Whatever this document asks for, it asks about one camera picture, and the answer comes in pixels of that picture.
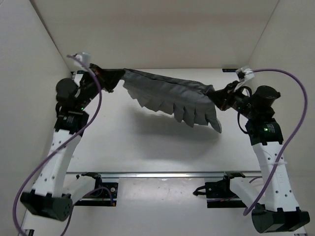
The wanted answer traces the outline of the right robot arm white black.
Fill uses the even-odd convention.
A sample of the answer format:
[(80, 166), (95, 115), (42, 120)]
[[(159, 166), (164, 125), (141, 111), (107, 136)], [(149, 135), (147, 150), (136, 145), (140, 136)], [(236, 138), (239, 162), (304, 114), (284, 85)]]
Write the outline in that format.
[(301, 210), (289, 182), (283, 157), (284, 143), (280, 125), (274, 119), (273, 102), (281, 94), (270, 86), (259, 86), (255, 92), (243, 94), (245, 86), (234, 81), (225, 88), (209, 88), (205, 94), (222, 111), (229, 108), (247, 118), (245, 125), (251, 146), (257, 156), (264, 186), (260, 192), (242, 175), (220, 185), (227, 197), (236, 194), (246, 205), (245, 214), (259, 233), (293, 232), (310, 222), (307, 211)]

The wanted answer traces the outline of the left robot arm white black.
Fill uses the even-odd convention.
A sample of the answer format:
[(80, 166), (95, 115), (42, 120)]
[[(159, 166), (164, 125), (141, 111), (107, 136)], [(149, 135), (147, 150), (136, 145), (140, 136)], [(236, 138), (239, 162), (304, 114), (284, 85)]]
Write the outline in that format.
[(123, 69), (102, 69), (95, 64), (91, 64), (90, 69), (98, 85), (86, 71), (78, 71), (72, 78), (62, 79), (56, 85), (57, 121), (49, 151), (50, 160), (31, 191), (23, 192), (20, 197), (20, 202), (33, 215), (65, 221), (83, 197), (102, 193), (101, 175), (94, 172), (77, 175), (70, 185), (63, 185), (70, 160), (83, 136), (82, 128), (91, 121), (84, 109), (101, 89), (113, 92), (125, 73)]

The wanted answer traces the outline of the grey pleated skirt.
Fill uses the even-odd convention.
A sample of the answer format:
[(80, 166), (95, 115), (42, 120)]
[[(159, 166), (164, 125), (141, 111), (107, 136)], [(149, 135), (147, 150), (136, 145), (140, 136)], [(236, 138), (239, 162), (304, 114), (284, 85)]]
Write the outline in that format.
[(211, 125), (222, 132), (215, 104), (206, 95), (215, 91), (212, 85), (134, 69), (125, 69), (122, 80), (123, 87), (141, 107), (173, 115), (177, 122), (184, 121), (190, 127)]

